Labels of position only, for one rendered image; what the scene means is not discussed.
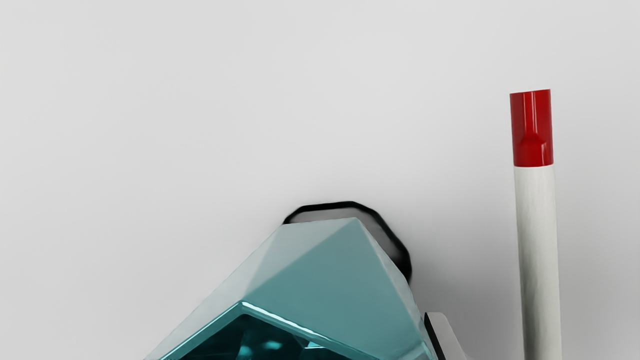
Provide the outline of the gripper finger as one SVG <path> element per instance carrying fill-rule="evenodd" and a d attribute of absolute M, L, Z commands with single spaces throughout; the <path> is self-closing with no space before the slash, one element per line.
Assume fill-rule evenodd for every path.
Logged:
<path fill-rule="evenodd" d="M 468 360 L 450 322 L 443 313 L 426 312 L 423 323 L 438 360 Z"/>

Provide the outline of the teal faceted mug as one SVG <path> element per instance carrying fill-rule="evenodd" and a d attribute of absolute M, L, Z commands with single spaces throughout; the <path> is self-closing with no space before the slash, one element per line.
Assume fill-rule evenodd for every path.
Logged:
<path fill-rule="evenodd" d="M 284 224 L 144 360 L 442 360 L 356 218 Z"/>

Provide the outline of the white marker with red cap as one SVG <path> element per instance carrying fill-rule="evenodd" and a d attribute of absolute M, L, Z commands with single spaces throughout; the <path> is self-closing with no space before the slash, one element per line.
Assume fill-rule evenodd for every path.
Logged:
<path fill-rule="evenodd" d="M 525 360 L 563 360 L 551 91 L 509 101 Z"/>

